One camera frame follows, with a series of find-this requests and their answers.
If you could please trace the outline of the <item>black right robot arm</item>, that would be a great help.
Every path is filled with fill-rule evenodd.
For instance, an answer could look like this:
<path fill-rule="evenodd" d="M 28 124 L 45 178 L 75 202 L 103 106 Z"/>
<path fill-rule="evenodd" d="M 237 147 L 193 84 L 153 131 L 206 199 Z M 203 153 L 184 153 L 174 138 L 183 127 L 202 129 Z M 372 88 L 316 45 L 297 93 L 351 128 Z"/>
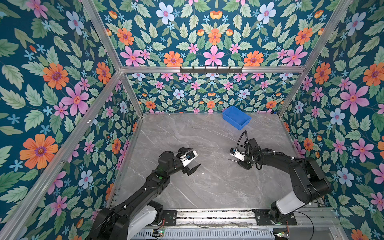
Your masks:
<path fill-rule="evenodd" d="M 272 149 L 262 149 L 255 139 L 246 140 L 241 147 L 245 153 L 239 158 L 238 164 L 244 169 L 250 170 L 253 165 L 259 169 L 269 166 L 290 176 L 292 191 L 273 202 L 268 212 L 273 224 L 281 223 L 291 213 L 332 190 L 325 173 L 313 158 L 295 158 Z"/>

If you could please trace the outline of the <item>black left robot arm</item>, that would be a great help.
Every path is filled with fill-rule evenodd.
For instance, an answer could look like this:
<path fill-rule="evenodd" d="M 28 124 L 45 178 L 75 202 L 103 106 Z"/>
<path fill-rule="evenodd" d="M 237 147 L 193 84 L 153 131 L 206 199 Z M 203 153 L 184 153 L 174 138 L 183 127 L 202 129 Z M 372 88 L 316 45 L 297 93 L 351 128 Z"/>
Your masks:
<path fill-rule="evenodd" d="M 189 164 L 198 156 L 192 148 L 165 151 L 158 158 L 145 183 L 129 198 L 113 208 L 103 208 L 94 220 L 88 240 L 130 240 L 144 227 L 163 224 L 163 205 L 154 201 L 178 172 L 193 174 L 200 165 Z"/>

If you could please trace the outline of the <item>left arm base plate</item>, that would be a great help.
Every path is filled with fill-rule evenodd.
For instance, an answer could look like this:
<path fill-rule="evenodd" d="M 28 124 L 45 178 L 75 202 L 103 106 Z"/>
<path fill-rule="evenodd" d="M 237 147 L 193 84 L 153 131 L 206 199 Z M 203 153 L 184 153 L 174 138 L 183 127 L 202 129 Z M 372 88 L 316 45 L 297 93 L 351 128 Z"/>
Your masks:
<path fill-rule="evenodd" d="M 157 213 L 155 226 L 176 226 L 178 211 L 176 210 L 161 210 Z"/>

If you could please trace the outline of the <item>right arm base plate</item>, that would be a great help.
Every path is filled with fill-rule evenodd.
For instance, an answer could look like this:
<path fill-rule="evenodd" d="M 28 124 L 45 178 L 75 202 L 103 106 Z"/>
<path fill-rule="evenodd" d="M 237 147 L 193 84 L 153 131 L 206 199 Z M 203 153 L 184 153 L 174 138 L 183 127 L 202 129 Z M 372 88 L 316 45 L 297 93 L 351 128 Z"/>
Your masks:
<path fill-rule="evenodd" d="M 296 226 L 297 221 L 293 213 L 282 215 L 275 209 L 252 209 L 258 226 Z"/>

